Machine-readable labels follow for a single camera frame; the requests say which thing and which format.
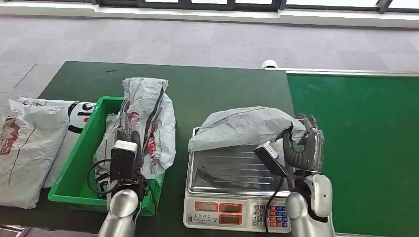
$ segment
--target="digital scale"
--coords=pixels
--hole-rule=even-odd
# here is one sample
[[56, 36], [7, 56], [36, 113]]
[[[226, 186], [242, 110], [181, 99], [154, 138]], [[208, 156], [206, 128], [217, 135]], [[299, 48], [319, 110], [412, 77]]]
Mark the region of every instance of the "digital scale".
[[[195, 128], [192, 136], [198, 131]], [[264, 212], [280, 182], [253, 153], [256, 146], [190, 152], [183, 224], [188, 228], [265, 232]], [[291, 231], [285, 209], [286, 182], [272, 200], [267, 226], [272, 233]]]

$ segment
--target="white plastic bag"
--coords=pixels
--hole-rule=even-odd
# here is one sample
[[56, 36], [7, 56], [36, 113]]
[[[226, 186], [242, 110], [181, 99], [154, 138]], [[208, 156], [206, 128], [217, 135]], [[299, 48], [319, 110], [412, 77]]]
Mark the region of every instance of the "white plastic bag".
[[63, 101], [63, 100], [43, 100], [43, 99], [30, 99], [21, 97], [19, 102], [24, 105], [37, 105], [37, 106], [61, 106], [68, 111], [68, 131], [64, 137], [64, 141], [58, 152], [57, 159], [48, 176], [46, 177], [44, 188], [51, 188], [55, 181], [57, 181], [61, 168], [66, 162], [68, 156], [73, 150], [74, 144], [77, 142], [84, 126], [87, 123], [93, 108], [96, 103], [78, 102], [78, 101]]
[[293, 140], [300, 141], [306, 132], [304, 125], [276, 108], [259, 106], [220, 111], [208, 116], [189, 140], [189, 151], [259, 145], [275, 140], [291, 126]]
[[9, 100], [0, 125], [0, 205], [33, 208], [67, 131], [67, 110]]
[[[123, 81], [125, 100], [115, 122], [108, 125], [94, 161], [111, 158], [117, 140], [116, 130], [123, 131], [118, 139], [129, 141], [133, 131], [141, 137], [144, 157], [142, 174], [160, 181], [161, 175], [173, 164], [175, 151], [175, 117], [173, 103], [166, 95], [168, 81], [154, 78], [131, 78]], [[108, 162], [96, 170], [98, 177], [109, 171]]]

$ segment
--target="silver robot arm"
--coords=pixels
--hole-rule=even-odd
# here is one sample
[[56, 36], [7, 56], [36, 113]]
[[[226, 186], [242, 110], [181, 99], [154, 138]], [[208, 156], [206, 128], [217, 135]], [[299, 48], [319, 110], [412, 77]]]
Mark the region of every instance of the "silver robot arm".
[[335, 237], [332, 222], [332, 184], [328, 177], [321, 173], [323, 133], [317, 128], [313, 116], [312, 122], [305, 115], [299, 115], [297, 119], [308, 131], [300, 141], [304, 150], [294, 150], [291, 129], [283, 133], [285, 161], [298, 169], [293, 177], [295, 188], [286, 200], [291, 231], [294, 237]]
[[311, 204], [299, 192], [292, 192], [285, 202], [294, 237], [335, 237], [332, 223], [332, 184], [322, 174], [309, 175]]

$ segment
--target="digital display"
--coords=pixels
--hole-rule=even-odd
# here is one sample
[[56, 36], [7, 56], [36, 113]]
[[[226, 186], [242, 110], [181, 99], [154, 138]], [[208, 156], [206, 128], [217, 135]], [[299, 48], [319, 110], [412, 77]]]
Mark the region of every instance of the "digital display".
[[220, 223], [222, 224], [241, 224], [240, 217], [238, 216], [220, 216]]
[[217, 211], [217, 207], [212, 204], [198, 204], [197, 208], [200, 211]]
[[195, 210], [196, 211], [218, 212], [218, 203], [207, 202], [207, 201], [196, 201], [195, 202]]
[[240, 207], [238, 205], [220, 205], [220, 212], [235, 212], [240, 213]]

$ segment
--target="cable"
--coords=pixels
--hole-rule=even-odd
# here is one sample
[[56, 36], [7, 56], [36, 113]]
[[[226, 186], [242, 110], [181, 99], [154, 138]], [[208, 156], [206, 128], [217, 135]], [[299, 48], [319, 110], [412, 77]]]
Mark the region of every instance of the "cable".
[[266, 208], [265, 208], [265, 218], [263, 219], [263, 221], [264, 221], [264, 225], [265, 225], [265, 231], [267, 232], [267, 233], [269, 233], [269, 231], [268, 231], [268, 225], [267, 225], [267, 216], [268, 216], [268, 211], [269, 211], [269, 206], [271, 205], [271, 202], [272, 202], [272, 200], [275, 198], [275, 196], [276, 196], [276, 193], [278, 193], [278, 191], [281, 189], [281, 186], [282, 186], [282, 183], [284, 182], [284, 177], [283, 176], [281, 176], [281, 178], [279, 179], [279, 184], [278, 184], [278, 186], [276, 187], [276, 189], [275, 189], [275, 192], [274, 192], [274, 194], [269, 198], [269, 201], [268, 201], [268, 203], [266, 204]]
[[100, 160], [100, 161], [98, 161], [98, 162], [95, 162], [94, 164], [92, 164], [90, 167], [89, 167], [89, 169], [87, 170], [87, 176], [86, 176], [86, 183], [87, 183], [87, 186], [89, 187], [89, 189], [90, 190], [92, 190], [93, 192], [95, 192], [95, 193], [97, 193], [97, 194], [108, 194], [108, 193], [111, 193], [111, 192], [113, 192], [113, 191], [115, 191], [117, 188], [118, 188], [118, 186], [119, 186], [119, 184], [121, 183], [121, 180], [118, 180], [118, 182], [115, 184], [115, 186], [113, 187], [113, 188], [111, 188], [110, 190], [108, 190], [108, 191], [98, 191], [98, 190], [96, 190], [96, 189], [94, 189], [93, 187], [92, 187], [92, 185], [91, 185], [91, 183], [90, 183], [90, 173], [92, 172], [92, 170], [98, 165], [98, 164], [100, 164], [100, 163], [105, 163], [105, 162], [110, 162], [111, 161], [111, 159], [103, 159], [103, 160]]
[[144, 180], [144, 182], [145, 182], [145, 184], [148, 186], [148, 189], [150, 190], [150, 193], [151, 193], [151, 198], [153, 199], [153, 203], [154, 203], [154, 212], [155, 212], [155, 217], [154, 217], [154, 219], [156, 220], [156, 224], [155, 224], [155, 227], [156, 227], [156, 230], [155, 230], [155, 232], [154, 232], [154, 236], [155, 237], [157, 237], [157, 230], [158, 230], [158, 226], [159, 226], [159, 221], [158, 221], [158, 218], [157, 218], [157, 201], [156, 201], [156, 196], [154, 195], [154, 191], [153, 191], [153, 188], [151, 187], [151, 185], [150, 185], [150, 183], [148, 182], [148, 180], [144, 177], [144, 175], [143, 174], [141, 174], [141, 173], [138, 173], [139, 175], [140, 175], [140, 177]]

